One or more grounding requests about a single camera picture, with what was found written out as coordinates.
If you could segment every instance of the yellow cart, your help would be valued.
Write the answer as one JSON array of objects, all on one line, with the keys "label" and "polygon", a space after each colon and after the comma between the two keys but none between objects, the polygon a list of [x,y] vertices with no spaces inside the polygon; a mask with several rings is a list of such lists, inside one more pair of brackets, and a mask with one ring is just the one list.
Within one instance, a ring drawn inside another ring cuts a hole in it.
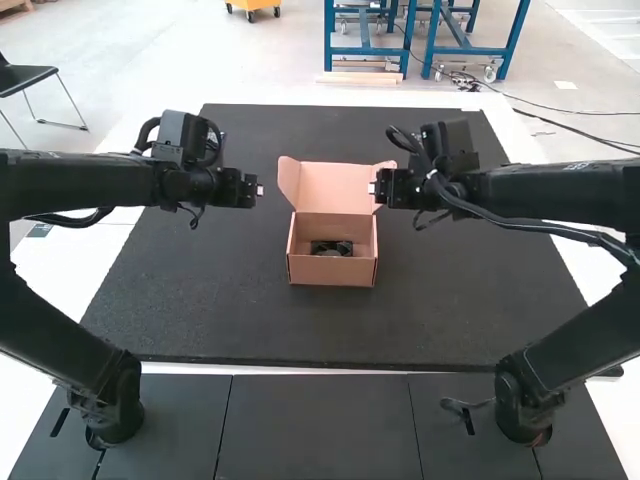
[{"label": "yellow cart", "polygon": [[280,0],[225,0],[225,2],[229,13],[233,13],[233,7],[244,9],[249,23],[253,23],[254,12],[261,8],[273,8],[273,16],[280,17]]}]

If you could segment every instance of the chair leg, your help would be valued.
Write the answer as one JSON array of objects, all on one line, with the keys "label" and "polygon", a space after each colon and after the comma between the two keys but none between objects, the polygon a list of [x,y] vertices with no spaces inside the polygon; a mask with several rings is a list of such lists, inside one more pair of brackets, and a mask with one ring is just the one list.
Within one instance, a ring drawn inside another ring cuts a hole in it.
[{"label": "chair leg", "polygon": [[33,108],[31,108],[31,102],[29,101],[29,97],[27,97],[27,91],[23,90],[22,94],[24,95],[24,99],[27,102],[27,107],[29,107],[29,111],[31,112],[31,117],[36,120],[36,114],[33,113]]},{"label": "chair leg", "polygon": [[11,125],[11,122],[9,121],[9,119],[7,118],[7,116],[4,114],[4,112],[2,110],[0,110],[0,115],[2,115],[2,118],[4,118],[4,121],[7,122],[7,125],[9,125],[9,128],[11,129],[11,131],[13,132],[13,134],[18,137],[18,140],[20,140],[20,143],[22,144],[22,147],[25,150],[29,150],[27,148],[27,144],[24,143],[24,141],[22,140],[22,137],[20,137],[20,135],[18,135],[18,132],[16,132],[16,129],[13,128],[13,125]]},{"label": "chair leg", "polygon": [[82,117],[82,114],[80,113],[80,110],[78,110],[78,106],[76,105],[76,102],[73,101],[73,97],[69,93],[69,90],[67,90],[67,87],[64,84],[64,82],[62,81],[62,78],[60,78],[60,75],[58,75],[56,73],[56,77],[58,77],[58,81],[60,81],[60,85],[62,85],[62,88],[64,89],[65,93],[67,94],[67,97],[69,97],[69,100],[71,100],[71,105],[73,105],[73,108],[75,109],[76,113],[78,114],[78,117],[80,117],[80,121],[82,122],[82,125],[81,126],[70,125],[68,123],[52,122],[50,120],[45,120],[43,118],[36,118],[35,114],[33,113],[33,108],[31,108],[31,103],[29,102],[29,98],[27,97],[27,92],[23,90],[22,93],[24,94],[24,99],[27,101],[27,106],[29,107],[29,111],[31,112],[31,116],[33,117],[33,119],[36,122],[42,123],[42,124],[45,124],[45,125],[56,125],[58,127],[76,128],[78,130],[82,130],[83,132],[88,132],[89,131],[89,127],[87,126],[87,122],[84,121],[84,118]]}]

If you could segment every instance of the black cable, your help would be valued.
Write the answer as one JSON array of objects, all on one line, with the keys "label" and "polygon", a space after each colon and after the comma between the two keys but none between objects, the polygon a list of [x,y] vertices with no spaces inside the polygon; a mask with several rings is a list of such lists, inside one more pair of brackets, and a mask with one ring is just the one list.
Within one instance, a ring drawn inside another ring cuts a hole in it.
[{"label": "black cable", "polygon": [[418,225],[418,220],[420,220],[420,217],[422,216],[423,213],[424,213],[424,210],[418,210],[411,222],[411,226],[414,228],[416,232],[421,232],[422,230],[426,230],[427,228],[432,227],[436,223],[439,223],[445,218],[448,218],[452,215],[451,212],[444,212],[438,215],[437,217],[430,218],[429,220],[427,220],[427,223],[421,223],[420,225]]},{"label": "black cable", "polygon": [[489,405],[490,403],[493,403],[495,399],[496,397],[491,397],[480,402],[469,403],[458,400],[457,398],[443,397],[440,399],[440,407],[464,420],[465,415],[463,409],[466,408],[467,410],[478,410],[484,406]]},{"label": "black cable", "polygon": [[158,125],[160,125],[160,117],[150,118],[149,120],[147,120],[142,124],[142,128],[140,128],[140,133],[138,134],[138,140],[136,141],[136,144],[133,146],[134,149],[139,151],[141,155],[145,152],[145,150],[150,148],[150,144],[148,143],[149,134],[151,133],[151,130],[156,128]]},{"label": "black cable", "polygon": [[544,105],[542,103],[532,102],[531,100],[527,100],[525,98],[516,97],[515,95],[511,95],[510,93],[503,92],[502,90],[495,88],[489,85],[488,83],[479,80],[476,77],[473,77],[473,78],[474,78],[474,81],[478,82],[479,84],[484,85],[485,87],[487,87],[490,90],[493,90],[496,93],[501,93],[507,98],[510,98],[512,100],[517,100],[518,102],[527,103],[534,107],[544,108],[545,110],[551,110],[553,112],[569,113],[571,115],[591,115],[591,116],[610,116],[610,117],[619,116],[619,115],[640,115],[640,112],[585,112],[581,110],[565,110],[564,108],[552,107],[550,105]]},{"label": "black cable", "polygon": [[520,115],[523,115],[525,117],[537,118],[538,120],[542,120],[543,122],[548,123],[550,125],[555,125],[556,127],[564,128],[565,130],[573,132],[573,133],[575,133],[577,135],[581,135],[581,136],[583,136],[585,138],[593,140],[594,142],[598,142],[598,143],[601,143],[601,144],[606,145],[608,147],[615,148],[616,150],[622,150],[623,152],[632,153],[634,155],[640,156],[640,151],[629,150],[628,148],[624,148],[624,147],[621,147],[621,146],[615,145],[615,144],[617,143],[617,144],[620,144],[620,145],[628,145],[628,146],[631,146],[631,147],[638,147],[638,148],[640,148],[640,145],[634,145],[634,144],[629,144],[629,143],[624,143],[624,142],[618,142],[617,140],[608,140],[606,138],[596,137],[595,135],[592,135],[590,133],[584,132],[584,131],[579,130],[579,129],[574,128],[574,127],[570,127],[569,125],[565,125],[564,123],[556,122],[555,120],[551,120],[549,118],[541,117],[540,115],[535,115],[535,114],[530,113],[530,112],[525,112],[524,110],[520,110],[518,108],[514,108],[513,111],[518,113],[518,114],[520,114]]},{"label": "black cable", "polygon": [[193,217],[191,220],[189,220],[189,227],[191,228],[191,230],[195,230],[196,228],[198,228],[198,225],[200,225],[200,219],[202,218],[202,215],[204,215],[204,207],[200,207],[200,211],[198,213],[194,212],[190,208],[183,206],[180,203],[176,205],[176,208],[178,208],[179,210],[184,210],[185,212],[189,212],[191,214],[191,216]]},{"label": "black cable", "polygon": [[83,218],[72,218],[59,215],[57,213],[45,213],[42,215],[32,215],[25,217],[27,220],[33,220],[35,222],[48,223],[49,225],[57,225],[65,228],[87,228],[95,225],[104,217],[113,212],[113,207],[100,207],[96,211]]},{"label": "black cable", "polygon": [[[394,23],[394,25],[396,27],[398,27],[398,29],[403,34],[406,35],[405,31],[402,29],[402,27],[400,25],[398,25],[397,23]],[[420,62],[422,65],[425,64],[424,60],[421,60],[420,58],[418,58],[411,50],[409,50],[409,54],[414,59],[416,59],[418,62]],[[520,102],[528,103],[528,104],[533,105],[535,107],[545,108],[547,110],[552,110],[552,111],[561,112],[561,113],[570,113],[570,114],[575,114],[575,115],[640,115],[640,112],[581,112],[581,111],[576,111],[576,110],[564,110],[562,108],[550,107],[548,105],[542,105],[542,104],[539,104],[539,103],[530,102],[529,100],[525,100],[523,98],[516,97],[514,95],[510,95],[508,93],[505,93],[505,92],[503,92],[503,91],[501,91],[501,90],[499,90],[499,89],[497,89],[495,87],[492,87],[488,83],[479,80],[477,77],[475,77],[474,75],[471,75],[468,72],[462,72],[462,71],[459,71],[459,70],[454,70],[454,71],[451,72],[451,74],[449,74],[449,73],[442,72],[442,71],[438,70],[433,65],[430,65],[430,68],[431,68],[431,70],[433,70],[435,72],[439,72],[441,75],[444,75],[445,77],[449,77],[451,80],[457,80],[457,79],[459,79],[460,76],[471,80],[472,81],[472,86],[471,86],[471,88],[469,88],[467,90],[468,92],[477,92],[477,91],[479,91],[477,85],[482,85],[482,86],[485,86],[485,87],[489,88],[490,90],[493,90],[494,92],[497,92],[497,93],[500,93],[500,94],[504,95],[507,98],[511,98],[513,100],[518,100]],[[564,128],[565,130],[569,130],[570,132],[573,132],[573,133],[575,133],[577,135],[582,135],[585,138],[589,138],[590,140],[593,140],[595,142],[602,143],[603,145],[607,145],[608,147],[611,147],[611,148],[615,148],[616,150],[622,150],[623,152],[632,153],[634,155],[640,155],[640,152],[636,152],[636,151],[633,151],[633,150],[627,150],[626,148],[622,148],[622,147],[618,146],[618,145],[625,145],[627,147],[640,148],[640,145],[636,145],[634,143],[621,142],[619,140],[611,140],[611,139],[607,139],[607,138],[597,137],[595,135],[592,135],[590,133],[584,132],[584,131],[579,130],[577,128],[570,127],[570,126],[565,125],[563,123],[555,122],[553,120],[549,120],[547,118],[540,117],[538,115],[534,115],[533,113],[525,112],[524,110],[520,110],[520,109],[517,109],[517,108],[514,108],[513,111],[516,112],[516,113],[519,113],[520,115],[524,115],[524,116],[531,117],[531,118],[537,118],[537,119],[542,120],[543,122],[549,123],[551,125],[555,125],[557,127]]]},{"label": "black cable", "polygon": [[486,210],[485,208],[469,203],[466,200],[453,195],[447,190],[447,184],[449,183],[448,180],[434,168],[434,162],[431,161],[421,143],[412,134],[401,128],[395,126],[391,126],[390,128],[401,134],[405,140],[407,140],[408,144],[413,149],[412,153],[422,160],[425,171],[429,172],[426,176],[427,183],[430,183],[434,187],[438,196],[450,207],[465,211],[473,216],[482,218],[494,225],[508,230],[548,233],[568,238],[570,240],[587,243],[589,245],[597,245],[608,251],[613,257],[627,267],[640,268],[640,259],[636,255],[636,252],[607,233],[581,230],[557,223],[543,222],[542,220],[528,218],[504,218]]}]

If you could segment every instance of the wooden pallet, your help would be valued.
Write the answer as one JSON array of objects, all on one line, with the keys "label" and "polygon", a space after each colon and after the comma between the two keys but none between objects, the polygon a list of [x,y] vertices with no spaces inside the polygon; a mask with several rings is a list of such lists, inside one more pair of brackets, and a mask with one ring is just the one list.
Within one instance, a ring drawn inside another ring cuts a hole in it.
[{"label": "wooden pallet", "polygon": [[31,0],[0,0],[0,22],[13,20],[33,10]]}]

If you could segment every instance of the black chair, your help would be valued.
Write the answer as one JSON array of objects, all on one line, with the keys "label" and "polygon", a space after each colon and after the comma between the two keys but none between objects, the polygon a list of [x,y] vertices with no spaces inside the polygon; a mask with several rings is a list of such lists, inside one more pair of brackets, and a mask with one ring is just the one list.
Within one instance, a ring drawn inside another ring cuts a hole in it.
[{"label": "black chair", "polygon": [[[36,118],[36,115],[33,113],[33,108],[31,108],[31,103],[29,103],[29,98],[27,97],[27,92],[25,92],[25,89],[29,88],[32,85],[35,85],[36,83],[40,83],[41,81],[53,75],[58,77],[60,85],[62,85],[62,88],[64,88],[64,91],[69,97],[69,100],[71,100],[71,104],[73,105],[73,108],[75,108],[76,112],[78,113],[78,117],[80,117],[80,121],[82,122],[81,126],[69,125],[67,123],[51,122],[42,118]],[[62,82],[60,75],[58,75],[58,69],[56,67],[43,67],[38,65],[12,65],[7,61],[6,58],[4,58],[2,52],[0,52],[0,98],[7,98],[18,92],[22,92],[22,94],[24,95],[24,99],[27,101],[27,106],[29,107],[31,116],[38,123],[77,128],[78,130],[82,130],[85,132],[89,131],[87,122],[85,122],[84,118],[82,118],[80,110],[78,110],[76,103],[73,101],[73,98],[71,98],[71,94],[69,93],[69,90],[67,90],[65,84]],[[9,128],[11,128],[11,131],[15,134],[16,137],[18,137],[18,140],[20,140],[20,143],[26,150],[27,145],[24,143],[22,138],[20,138],[20,135],[18,135],[18,132],[16,132],[16,129],[13,128],[13,125],[11,125],[11,122],[2,112],[2,110],[0,110],[0,115],[2,115],[2,118],[4,118],[5,122],[7,122],[7,125],[9,125]]]}]

